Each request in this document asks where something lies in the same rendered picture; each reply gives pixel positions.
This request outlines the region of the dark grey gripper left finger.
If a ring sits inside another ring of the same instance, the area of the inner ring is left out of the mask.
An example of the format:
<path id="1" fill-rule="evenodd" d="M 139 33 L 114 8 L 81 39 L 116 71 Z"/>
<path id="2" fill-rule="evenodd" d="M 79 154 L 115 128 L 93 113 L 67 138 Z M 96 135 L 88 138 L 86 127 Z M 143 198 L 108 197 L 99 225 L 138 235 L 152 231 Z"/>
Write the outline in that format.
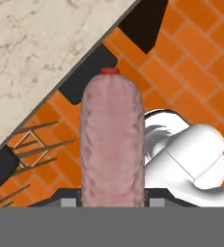
<path id="1" fill-rule="evenodd" d="M 31 207 L 81 207 L 81 190 L 78 188 L 60 188 L 50 198 L 31 205 Z"/>

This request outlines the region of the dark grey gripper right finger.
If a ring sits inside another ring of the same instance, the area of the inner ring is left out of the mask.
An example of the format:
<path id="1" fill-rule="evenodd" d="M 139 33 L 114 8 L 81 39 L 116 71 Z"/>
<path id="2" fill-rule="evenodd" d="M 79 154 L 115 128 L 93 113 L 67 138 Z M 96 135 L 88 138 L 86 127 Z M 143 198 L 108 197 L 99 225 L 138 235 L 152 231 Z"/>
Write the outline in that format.
<path id="1" fill-rule="evenodd" d="M 175 198 L 166 188 L 152 188 L 145 190 L 146 207 L 195 207 L 186 201 Z"/>

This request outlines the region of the pink sausage with red tip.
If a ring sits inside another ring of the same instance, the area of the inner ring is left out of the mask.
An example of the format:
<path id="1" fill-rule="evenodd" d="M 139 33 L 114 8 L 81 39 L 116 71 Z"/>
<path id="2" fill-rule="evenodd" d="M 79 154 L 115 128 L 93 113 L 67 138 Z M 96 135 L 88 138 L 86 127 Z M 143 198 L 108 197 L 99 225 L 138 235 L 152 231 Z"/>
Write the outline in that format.
<path id="1" fill-rule="evenodd" d="M 144 205 L 144 130 L 137 86 L 117 68 L 102 69 L 81 100 L 82 205 Z"/>

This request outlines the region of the white rounded object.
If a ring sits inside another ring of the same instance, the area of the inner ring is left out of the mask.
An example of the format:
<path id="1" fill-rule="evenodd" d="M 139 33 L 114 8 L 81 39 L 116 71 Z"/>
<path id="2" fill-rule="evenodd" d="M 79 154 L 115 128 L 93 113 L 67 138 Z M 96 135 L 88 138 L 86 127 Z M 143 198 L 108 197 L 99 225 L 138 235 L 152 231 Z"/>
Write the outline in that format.
<path id="1" fill-rule="evenodd" d="M 224 137 L 172 110 L 145 114 L 145 187 L 199 207 L 224 207 Z"/>

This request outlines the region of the black stool with wooden legs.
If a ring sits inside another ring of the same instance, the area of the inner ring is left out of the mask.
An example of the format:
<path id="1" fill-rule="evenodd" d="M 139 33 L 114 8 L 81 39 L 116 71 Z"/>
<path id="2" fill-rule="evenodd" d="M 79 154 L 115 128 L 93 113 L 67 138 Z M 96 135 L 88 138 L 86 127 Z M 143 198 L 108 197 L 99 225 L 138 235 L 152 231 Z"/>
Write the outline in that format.
<path id="1" fill-rule="evenodd" d="M 117 63 L 116 56 L 100 44 L 71 75 L 67 76 L 59 91 L 71 104 L 76 105 L 90 80 L 98 75 L 101 69 L 114 68 Z"/>
<path id="2" fill-rule="evenodd" d="M 140 0 L 119 28 L 145 54 L 155 45 L 168 0 Z"/>
<path id="3" fill-rule="evenodd" d="M 52 150 L 69 145 L 74 142 L 74 139 L 69 139 L 63 142 L 59 142 L 53 145 L 47 145 L 36 133 L 37 129 L 45 128 L 51 125 L 55 125 L 57 122 L 41 123 L 37 125 L 31 125 L 27 127 L 22 127 L 17 130 L 14 134 L 23 134 L 23 137 L 13 146 L 9 147 L 5 145 L 0 150 L 0 187 L 13 175 L 18 175 L 29 171 L 35 167 L 41 166 L 42 164 L 54 161 L 54 158 L 47 159 L 43 161 L 42 159 Z M 39 148 L 21 152 L 14 153 L 19 149 L 31 146 L 33 144 L 39 143 L 41 146 Z M 40 154 L 39 158 L 31 165 L 25 165 L 22 161 L 23 158 L 32 156 L 35 154 Z"/>

